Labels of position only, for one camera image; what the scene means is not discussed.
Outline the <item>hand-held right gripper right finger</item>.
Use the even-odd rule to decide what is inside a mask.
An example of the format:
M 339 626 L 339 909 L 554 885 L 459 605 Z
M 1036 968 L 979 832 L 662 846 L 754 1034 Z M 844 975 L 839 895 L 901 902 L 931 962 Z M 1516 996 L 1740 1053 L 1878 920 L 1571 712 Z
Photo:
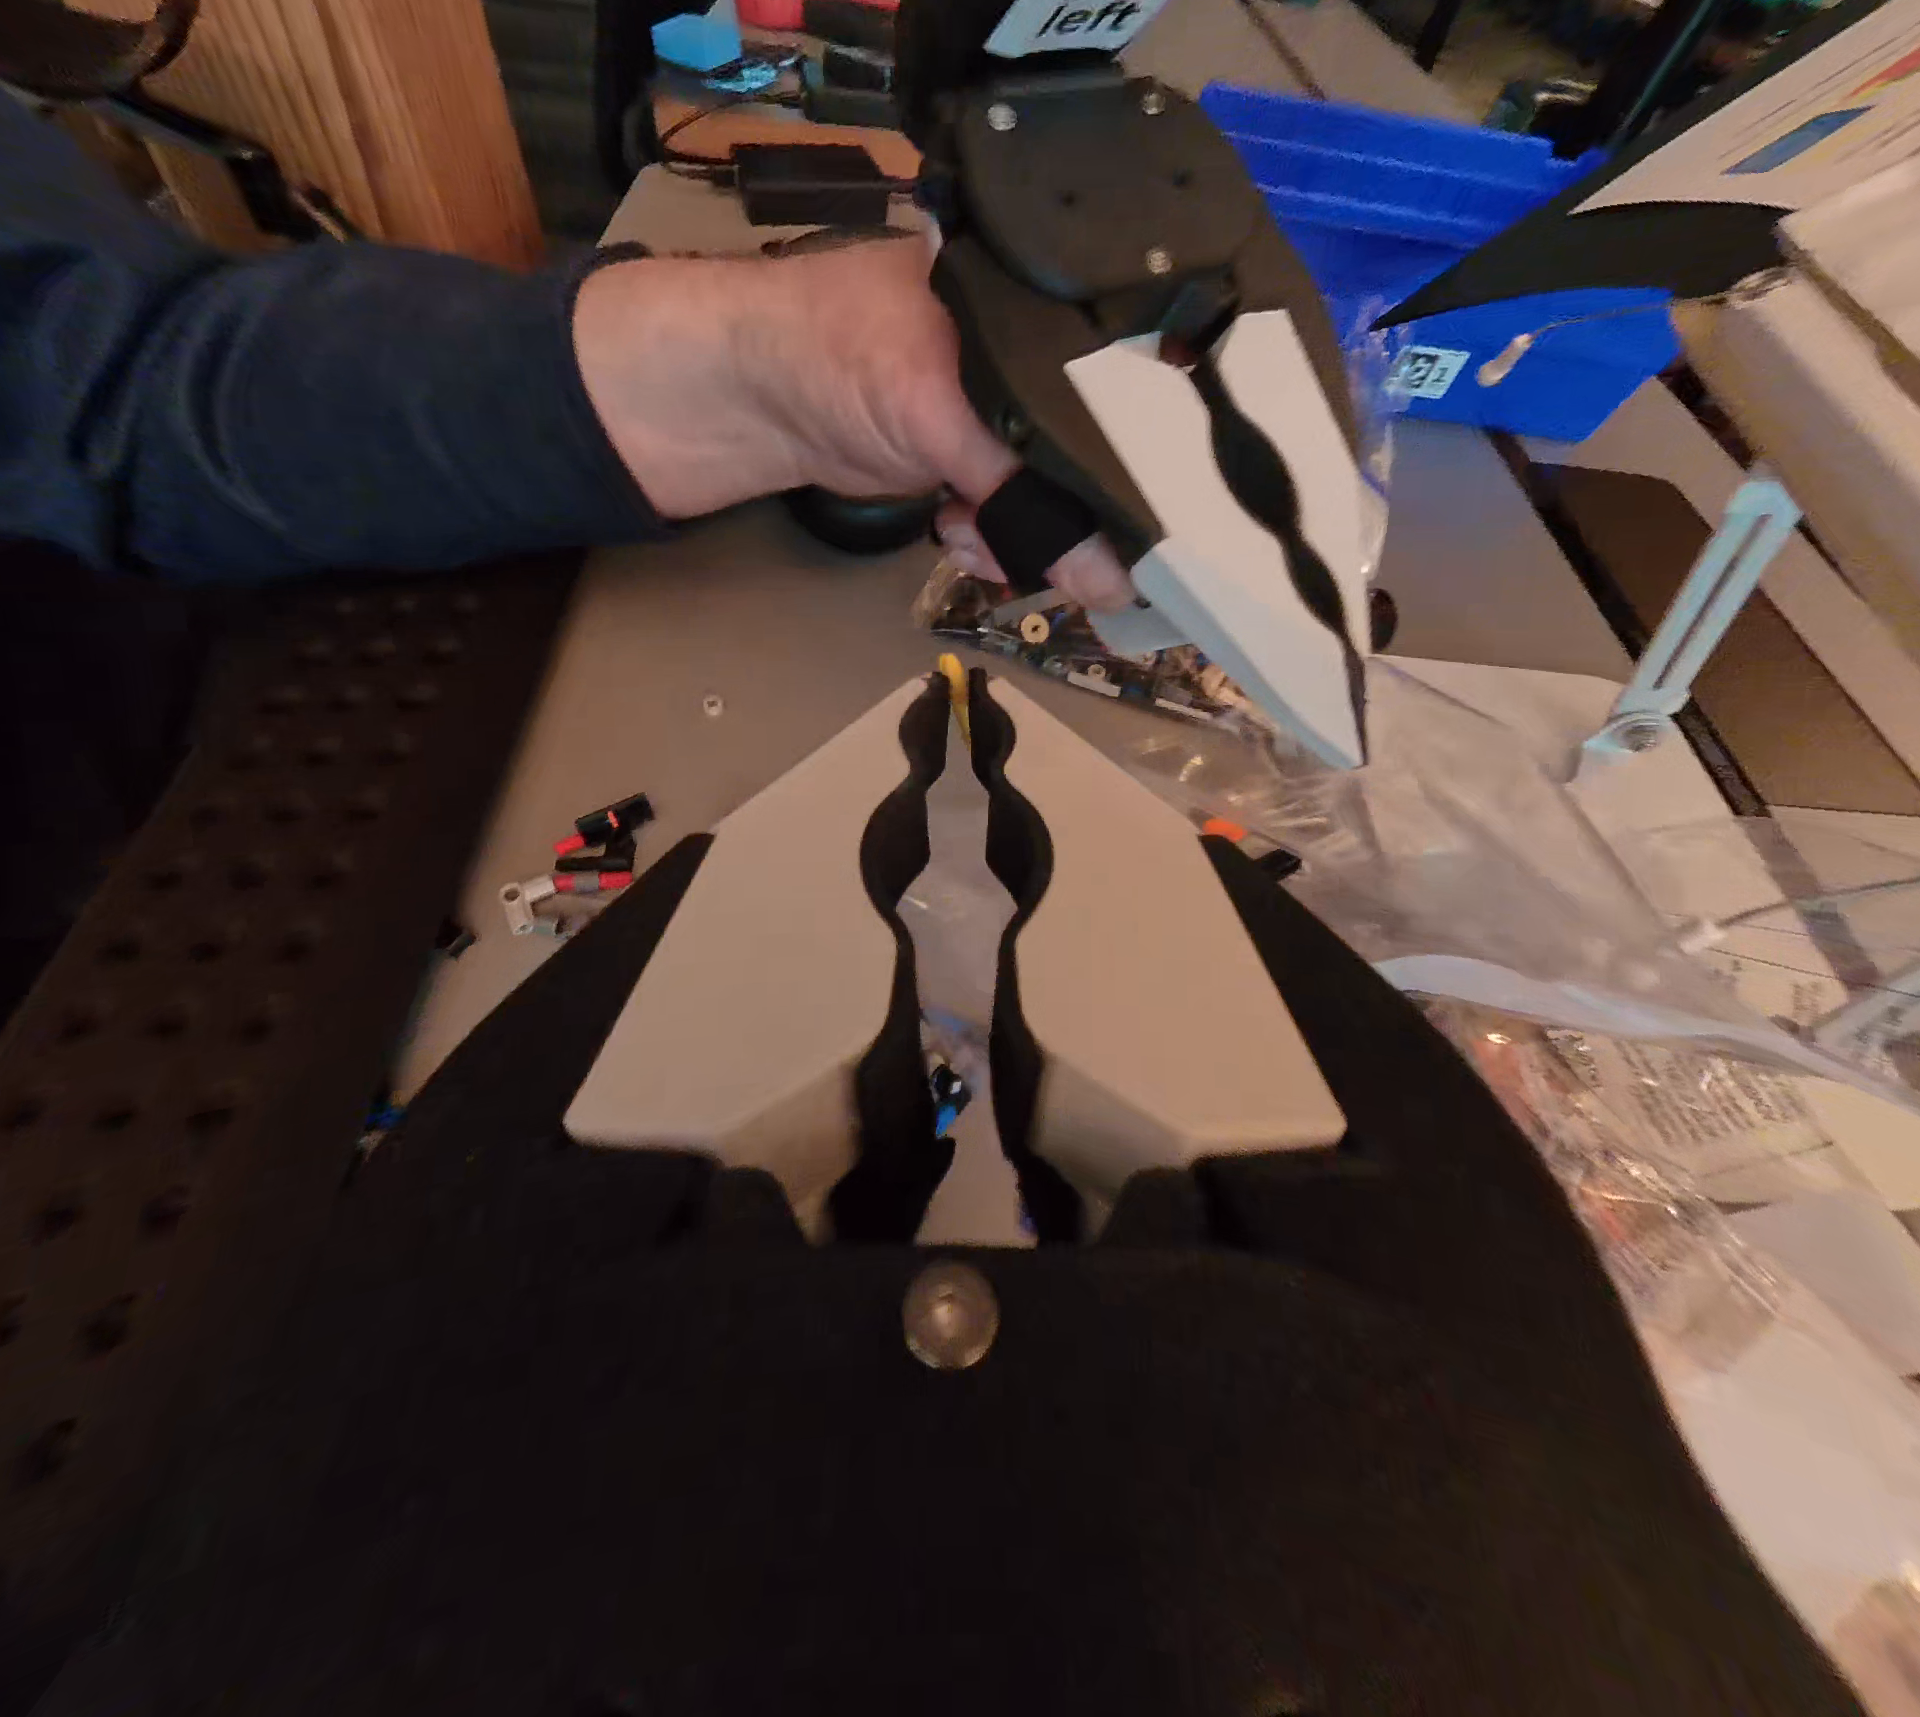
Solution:
M 1333 1151 L 1347 1121 L 1220 873 L 1239 853 L 982 667 L 967 755 L 1012 901 L 991 1113 L 1033 1241 L 1084 1241 L 1146 1173 Z

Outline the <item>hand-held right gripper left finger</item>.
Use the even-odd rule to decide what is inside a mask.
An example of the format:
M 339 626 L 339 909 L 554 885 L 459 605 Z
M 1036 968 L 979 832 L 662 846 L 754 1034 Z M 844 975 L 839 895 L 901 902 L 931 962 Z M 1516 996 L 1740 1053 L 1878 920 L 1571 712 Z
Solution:
M 949 686 L 898 686 L 700 846 L 564 1128 L 771 1177 L 842 1243 L 907 1244 L 947 1174 L 915 943 Z

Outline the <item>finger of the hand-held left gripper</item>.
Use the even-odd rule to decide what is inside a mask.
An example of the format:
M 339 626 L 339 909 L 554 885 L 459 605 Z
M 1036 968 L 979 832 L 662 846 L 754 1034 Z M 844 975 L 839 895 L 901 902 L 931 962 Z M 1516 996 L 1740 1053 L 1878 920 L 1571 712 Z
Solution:
M 1131 581 L 1267 722 L 1324 764 L 1359 768 L 1370 758 L 1365 683 L 1346 682 L 1330 636 L 1292 595 L 1276 545 L 1222 479 L 1195 388 L 1199 359 L 1178 366 L 1148 338 L 1131 338 L 1065 363 L 1156 527 Z
M 1234 501 L 1273 543 L 1307 622 L 1349 686 L 1375 645 L 1373 574 L 1385 499 L 1283 309 L 1239 312 L 1195 366 L 1212 457 Z

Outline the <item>small clear bag toy pieces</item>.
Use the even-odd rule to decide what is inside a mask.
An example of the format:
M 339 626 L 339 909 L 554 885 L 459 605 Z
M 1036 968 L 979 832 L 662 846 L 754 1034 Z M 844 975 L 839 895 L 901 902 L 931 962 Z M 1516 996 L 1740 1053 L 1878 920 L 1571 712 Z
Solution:
M 1124 758 L 1191 821 L 1292 855 L 1283 888 L 1404 991 L 1695 1043 L 1916 1111 L 1916 837 L 1740 814 L 1673 730 L 1578 758 L 1598 693 L 1385 655 L 1365 768 L 1322 767 L 1244 713 L 1165 713 Z

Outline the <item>toy set instruction booklet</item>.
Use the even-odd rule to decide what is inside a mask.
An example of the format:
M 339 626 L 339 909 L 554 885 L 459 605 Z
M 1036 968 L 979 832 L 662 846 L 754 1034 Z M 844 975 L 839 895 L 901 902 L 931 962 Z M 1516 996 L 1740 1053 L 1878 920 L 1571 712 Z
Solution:
M 1698 201 L 1792 214 L 1916 150 L 1918 0 L 1883 0 L 1615 167 L 1576 211 Z

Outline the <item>person's left hand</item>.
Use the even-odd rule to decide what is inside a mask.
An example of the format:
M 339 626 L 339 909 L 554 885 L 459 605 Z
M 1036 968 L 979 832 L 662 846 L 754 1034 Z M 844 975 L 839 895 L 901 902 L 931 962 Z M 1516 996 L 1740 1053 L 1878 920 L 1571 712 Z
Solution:
M 621 258 L 577 286 L 592 412 L 652 510 L 691 520 L 797 487 L 936 497 L 970 574 L 1003 576 L 979 508 L 1017 468 L 971 409 L 924 235 L 737 258 Z

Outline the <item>black toy piece red stripe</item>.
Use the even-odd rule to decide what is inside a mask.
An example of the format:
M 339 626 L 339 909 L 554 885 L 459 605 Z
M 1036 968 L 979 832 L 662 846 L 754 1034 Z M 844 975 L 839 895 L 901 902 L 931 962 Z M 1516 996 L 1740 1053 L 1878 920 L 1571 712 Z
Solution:
M 554 845 L 554 856 L 612 859 L 631 860 L 638 846 L 638 832 L 655 817 L 654 805 L 645 792 L 634 792 L 616 799 L 603 806 L 579 814 L 565 837 Z

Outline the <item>blue plastic bin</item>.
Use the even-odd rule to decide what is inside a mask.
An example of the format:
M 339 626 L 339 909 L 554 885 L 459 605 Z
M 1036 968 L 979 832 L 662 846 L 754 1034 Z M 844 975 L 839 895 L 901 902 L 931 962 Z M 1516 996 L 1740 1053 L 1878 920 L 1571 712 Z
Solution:
M 1382 340 L 1387 408 L 1578 444 L 1680 358 L 1668 290 L 1601 274 L 1569 235 L 1565 193 L 1607 158 L 1493 134 L 1375 162 L 1383 192 L 1312 263 L 1330 309 Z
M 1199 105 L 1283 221 L 1469 249 L 1579 180 L 1545 137 L 1215 79 Z

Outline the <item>black power adapter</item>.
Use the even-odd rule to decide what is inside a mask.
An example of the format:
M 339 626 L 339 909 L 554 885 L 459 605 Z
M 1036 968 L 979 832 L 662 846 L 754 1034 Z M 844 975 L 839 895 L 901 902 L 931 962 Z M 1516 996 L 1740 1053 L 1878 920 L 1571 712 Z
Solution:
M 893 181 L 856 143 L 740 141 L 729 167 L 752 226 L 877 229 L 889 216 Z

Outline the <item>black glossy rounded object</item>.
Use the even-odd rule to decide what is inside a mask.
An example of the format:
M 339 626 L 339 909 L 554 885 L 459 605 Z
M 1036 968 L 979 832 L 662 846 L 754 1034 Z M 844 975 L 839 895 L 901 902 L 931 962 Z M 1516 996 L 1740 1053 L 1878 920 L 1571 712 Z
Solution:
M 826 550 L 850 555 L 901 552 L 925 542 L 945 501 L 941 491 L 877 497 L 801 485 L 782 494 L 790 520 Z

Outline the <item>black perforated pad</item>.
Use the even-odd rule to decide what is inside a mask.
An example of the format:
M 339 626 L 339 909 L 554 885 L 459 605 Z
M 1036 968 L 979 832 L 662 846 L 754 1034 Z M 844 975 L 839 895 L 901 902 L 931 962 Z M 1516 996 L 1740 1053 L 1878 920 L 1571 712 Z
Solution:
M 193 740 L 4 1037 L 4 1712 L 358 1152 L 581 552 L 233 602 Z

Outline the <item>wooden book stand white legs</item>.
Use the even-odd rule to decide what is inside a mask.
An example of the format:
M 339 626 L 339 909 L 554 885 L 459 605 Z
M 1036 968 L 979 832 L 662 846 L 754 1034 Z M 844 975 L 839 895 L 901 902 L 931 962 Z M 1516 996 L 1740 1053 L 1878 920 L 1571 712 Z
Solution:
M 1668 290 L 1692 367 L 1851 592 L 1844 619 L 1865 645 L 1839 647 L 1829 626 L 1818 653 L 1838 677 L 1871 677 L 1855 703 L 1916 773 L 1918 158 L 1792 214 L 1576 211 L 1634 162 L 1563 195 L 1567 233 L 1601 274 Z

